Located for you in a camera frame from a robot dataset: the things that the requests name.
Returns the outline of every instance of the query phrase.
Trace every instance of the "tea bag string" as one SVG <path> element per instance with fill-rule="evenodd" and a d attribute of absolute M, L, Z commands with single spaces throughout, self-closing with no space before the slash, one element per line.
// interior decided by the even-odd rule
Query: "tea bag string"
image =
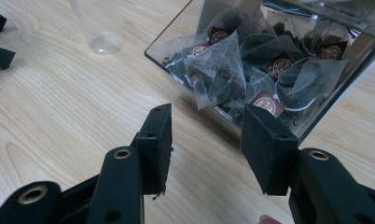
<path fill-rule="evenodd" d="M 263 6 L 275 8 L 275 9 L 279 10 L 280 12 L 286 12 L 286 13 L 290 13 L 290 14 L 294 14 L 294 15 L 311 17 L 310 14 L 299 12 L 300 9 L 298 7 L 287 9 L 287 8 L 284 8 L 284 7 L 281 7 L 281 6 L 272 4 L 272 3 L 263 3 Z"/>
<path fill-rule="evenodd" d="M 302 44 L 302 46 L 303 46 L 303 48 L 304 48 L 304 50 L 306 50 L 306 52 L 310 55 L 310 56 L 313 56 L 313 57 L 315 57 L 316 56 L 316 54 L 313 54 L 313 53 L 311 53 L 307 48 L 306 48 L 306 43 L 305 43 L 305 38 L 303 38 L 303 44 Z"/>
<path fill-rule="evenodd" d="M 297 65 L 299 63 L 303 63 L 303 62 L 308 61 L 310 59 L 311 59 L 311 57 L 302 58 L 302 59 L 298 60 L 297 62 L 293 63 L 292 66 L 295 66 L 295 65 Z"/>
<path fill-rule="evenodd" d="M 180 58 L 180 59 L 178 59 L 178 60 L 176 60 L 176 61 L 172 61 L 171 63 L 167 64 L 167 65 L 165 66 L 165 68 L 169 68 L 170 66 L 174 66 L 174 65 L 176 65 L 176 64 L 178 64 L 178 63 L 180 63 L 180 62 L 182 62 L 182 61 L 184 61 L 183 58 Z"/>
<path fill-rule="evenodd" d="M 274 97 L 275 100 L 277 100 L 278 102 L 280 102 L 280 98 L 278 97 L 278 94 L 275 93 L 272 97 Z M 308 107 L 310 107 L 313 102 L 316 100 L 316 98 L 313 98 L 306 106 L 304 107 L 301 107 L 301 108 L 289 108 L 289 107 L 286 107 L 285 110 L 286 111 L 290 111 L 290 112 L 299 112 L 299 111 L 302 111 L 302 110 L 305 110 L 307 109 Z"/>

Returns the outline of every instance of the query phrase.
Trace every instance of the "screw hole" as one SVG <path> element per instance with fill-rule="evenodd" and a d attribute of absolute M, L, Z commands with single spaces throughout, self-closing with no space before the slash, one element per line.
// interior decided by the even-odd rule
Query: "screw hole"
<path fill-rule="evenodd" d="M 368 217 L 366 215 L 363 215 L 363 214 L 355 214 L 355 218 L 360 223 L 365 223 L 365 224 L 372 224 L 372 223 L 374 223 L 373 220 L 370 217 Z"/>
<path fill-rule="evenodd" d="M 118 210 L 110 211 L 106 214 L 105 220 L 108 222 L 115 222 L 121 219 L 121 212 Z"/>
<path fill-rule="evenodd" d="M 329 160 L 329 156 L 321 151 L 311 151 L 310 156 L 319 161 Z"/>
<path fill-rule="evenodd" d="M 128 149 L 122 149 L 122 150 L 118 150 L 115 152 L 114 154 L 114 157 L 116 159 L 126 159 L 128 157 L 130 157 L 132 154 L 131 151 L 129 151 Z"/>
<path fill-rule="evenodd" d="M 20 204 L 36 203 L 48 194 L 48 188 L 46 186 L 35 186 L 27 189 L 22 195 L 20 195 L 18 202 Z"/>

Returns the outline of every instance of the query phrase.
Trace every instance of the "plastic container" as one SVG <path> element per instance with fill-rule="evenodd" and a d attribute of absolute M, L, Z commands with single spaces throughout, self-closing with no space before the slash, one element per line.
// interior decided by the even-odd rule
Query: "plastic container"
<path fill-rule="evenodd" d="M 282 0 L 375 36 L 375 0 Z"/>
<path fill-rule="evenodd" d="M 211 19 L 225 7 L 235 7 L 239 1 L 221 0 L 192 0 L 173 21 L 160 33 L 153 43 L 146 49 L 145 55 L 153 63 L 164 69 L 180 85 L 180 90 L 184 96 L 196 106 L 193 90 L 183 76 L 177 75 L 166 66 L 166 61 L 174 57 L 181 48 L 188 48 L 202 43 L 205 37 L 195 35 L 201 33 L 203 28 Z M 303 123 L 293 130 L 300 142 L 309 134 L 313 127 L 321 120 L 325 113 L 341 98 L 354 81 L 365 73 L 369 66 L 375 62 L 375 36 L 360 34 L 351 45 L 351 55 L 349 65 L 343 70 L 340 81 L 333 92 L 320 104 L 318 109 Z M 212 119 L 225 128 L 236 139 L 240 138 L 241 123 L 229 116 L 222 108 L 207 107 L 199 111 L 198 115 Z"/>
<path fill-rule="evenodd" d="M 119 6 L 111 0 L 69 0 L 89 48 L 112 54 L 124 45 Z"/>

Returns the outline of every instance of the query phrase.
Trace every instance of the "tea bag label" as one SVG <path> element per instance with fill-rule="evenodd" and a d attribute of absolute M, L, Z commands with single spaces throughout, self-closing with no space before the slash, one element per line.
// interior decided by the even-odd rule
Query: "tea bag label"
<path fill-rule="evenodd" d="M 203 44 L 200 44 L 200 45 L 197 45 L 197 46 L 193 46 L 193 47 L 187 48 L 187 52 L 190 55 L 196 56 L 196 55 L 201 54 L 203 51 L 205 51 L 206 49 L 208 49 L 210 46 L 211 46 L 211 44 L 208 43 L 208 42 L 206 42 L 206 43 L 203 43 Z"/>
<path fill-rule="evenodd" d="M 212 45 L 216 44 L 217 42 L 228 38 L 229 35 L 231 35 L 232 33 L 233 33 L 233 31 L 231 31 L 231 30 L 222 29 L 222 28 L 218 28 L 218 27 L 214 26 L 211 29 L 210 42 L 211 42 Z"/>
<path fill-rule="evenodd" d="M 276 82 L 278 75 L 286 68 L 292 66 L 292 59 L 286 53 L 278 55 L 269 63 L 264 65 L 264 69 L 269 73 L 270 77 Z"/>
<path fill-rule="evenodd" d="M 273 116 L 278 118 L 284 111 L 285 106 L 276 101 L 266 91 L 261 91 L 250 103 L 269 111 Z"/>
<path fill-rule="evenodd" d="M 320 59 L 338 60 L 341 59 L 347 49 L 347 45 L 347 41 L 320 45 L 317 55 Z"/>

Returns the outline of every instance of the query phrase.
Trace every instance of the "finger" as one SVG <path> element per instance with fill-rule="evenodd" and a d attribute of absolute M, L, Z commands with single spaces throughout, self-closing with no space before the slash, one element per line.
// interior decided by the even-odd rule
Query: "finger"
<path fill-rule="evenodd" d="M 272 217 L 263 215 L 259 218 L 259 223 L 258 224 L 281 224 L 281 222 L 275 220 Z"/>

